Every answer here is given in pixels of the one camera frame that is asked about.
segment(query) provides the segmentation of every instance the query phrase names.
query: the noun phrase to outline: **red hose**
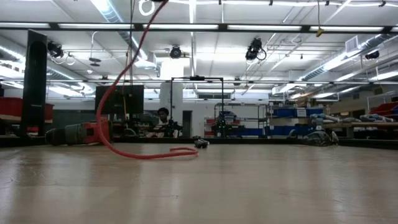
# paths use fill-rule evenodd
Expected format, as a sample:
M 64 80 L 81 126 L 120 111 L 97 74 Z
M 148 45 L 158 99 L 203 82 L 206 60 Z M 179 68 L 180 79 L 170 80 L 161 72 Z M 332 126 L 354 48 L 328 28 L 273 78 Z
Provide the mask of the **red hose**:
M 155 11 L 154 15 L 151 17 L 148 26 L 145 28 L 144 33 L 142 34 L 141 40 L 139 41 L 138 49 L 136 50 L 136 53 L 134 54 L 134 57 L 132 58 L 130 64 L 119 74 L 117 79 L 114 81 L 114 83 L 106 90 L 104 96 L 102 97 L 101 101 L 99 102 L 98 109 L 97 109 L 97 114 L 96 114 L 96 120 L 97 123 L 101 123 L 101 112 L 103 109 L 103 106 L 105 104 L 105 101 L 108 99 L 109 95 L 111 94 L 112 91 L 116 88 L 116 85 L 119 83 L 121 77 L 131 68 L 133 65 L 134 61 L 136 60 L 138 53 L 142 47 L 142 44 L 144 43 L 145 36 L 148 33 L 149 26 L 152 24 L 153 20 L 155 19 L 156 15 L 160 12 L 160 10 L 167 4 L 169 0 L 165 0 L 162 2 L 162 4 L 159 6 L 159 8 Z M 189 156 L 189 155 L 198 155 L 198 151 L 194 148 L 190 147 L 174 147 L 170 149 L 170 152 L 172 153 L 165 153 L 165 154 L 155 154 L 155 155 L 138 155 L 138 154 L 130 154 L 127 152 L 122 152 L 117 150 L 115 147 L 112 146 L 111 143 L 105 138 L 103 130 L 102 130 L 102 125 L 97 125 L 97 131 L 99 132 L 99 138 L 103 142 L 105 146 L 107 146 L 112 152 L 119 154 L 120 156 L 128 157 L 128 158 L 134 158 L 134 159 L 160 159 L 160 158 L 166 158 L 166 157 L 174 157 L 174 156 Z M 187 152 L 175 152 L 175 151 L 181 151 L 181 150 L 187 150 Z

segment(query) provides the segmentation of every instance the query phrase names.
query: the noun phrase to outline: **ceiling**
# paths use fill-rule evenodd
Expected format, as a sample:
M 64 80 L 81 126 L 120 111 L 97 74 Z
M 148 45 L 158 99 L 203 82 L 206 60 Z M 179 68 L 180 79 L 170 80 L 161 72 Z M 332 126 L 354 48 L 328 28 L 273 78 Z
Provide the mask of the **ceiling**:
M 106 22 L 93 1 L 106 0 L 1 0 L 0 21 L 33 21 L 33 22 Z M 108 0 L 118 11 L 124 22 L 129 22 L 130 0 Z M 170 1 L 161 10 L 156 22 L 161 23 L 243 23 L 243 24 L 317 24 L 318 7 L 307 6 L 281 6 L 274 1 L 269 6 L 269 1 L 263 5 L 250 5 L 245 1 L 232 1 L 218 4 L 201 4 L 204 0 L 196 0 L 196 16 L 190 19 L 189 1 L 182 3 Z M 284 1 L 295 4 L 316 1 Z M 378 7 L 380 1 L 349 1 L 348 6 L 325 6 L 325 1 L 320 1 L 319 20 L 321 24 L 327 25 L 356 25 L 356 26 L 394 26 L 398 24 L 398 7 Z M 150 9 L 150 2 L 142 6 L 144 11 Z M 372 4 L 369 7 L 354 7 L 361 4 Z M 150 16 L 143 16 L 139 10 L 139 0 L 134 6 L 133 22 L 147 22 Z M 99 79 L 103 75 L 115 78 L 125 67 L 127 43 L 117 32 L 98 32 L 95 34 L 93 53 L 91 52 L 91 35 L 93 32 L 86 31 L 42 31 L 49 39 L 62 44 L 63 50 L 75 56 L 73 65 L 61 64 L 68 70 L 87 79 Z M 142 32 L 135 32 L 136 40 L 141 38 Z M 225 77 L 233 80 L 241 77 L 243 80 L 290 80 L 291 71 L 302 72 L 310 67 L 322 63 L 322 60 L 336 54 L 345 48 L 345 42 L 354 37 L 353 34 L 323 34 L 315 37 L 315 34 L 276 34 L 272 33 L 217 33 L 197 32 L 196 34 L 196 75 L 206 77 Z M 26 30 L 0 30 L 3 36 L 15 43 L 26 47 Z M 244 55 L 253 38 L 259 37 L 263 45 L 266 45 L 267 59 L 249 66 Z M 149 32 L 143 49 L 145 52 L 153 52 L 161 63 L 168 60 L 169 49 L 173 45 L 179 45 L 183 52 L 192 55 L 192 37 L 189 32 Z M 289 55 L 282 63 L 281 59 Z M 384 51 L 381 57 L 389 57 L 391 52 Z M 65 57 L 57 60 L 62 63 Z M 89 57 L 100 58 L 100 67 L 92 67 Z M 190 59 L 183 58 L 184 75 L 191 75 Z M 333 69 L 334 72 L 352 72 L 360 68 L 359 58 L 352 60 L 340 67 Z M 135 79 L 157 79 L 157 72 L 134 68 Z M 147 84 L 149 88 L 159 87 L 158 84 Z M 217 85 L 203 85 L 203 88 L 219 88 Z M 271 89 L 273 85 L 256 85 L 255 88 Z

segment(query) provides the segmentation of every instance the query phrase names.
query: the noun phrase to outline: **floor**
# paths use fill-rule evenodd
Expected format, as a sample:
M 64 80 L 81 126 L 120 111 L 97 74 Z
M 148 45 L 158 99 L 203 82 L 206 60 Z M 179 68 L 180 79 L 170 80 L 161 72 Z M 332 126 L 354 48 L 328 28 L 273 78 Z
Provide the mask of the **floor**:
M 117 144 L 139 153 L 166 144 Z M 0 223 L 398 223 L 398 151 L 210 145 L 0 149 Z

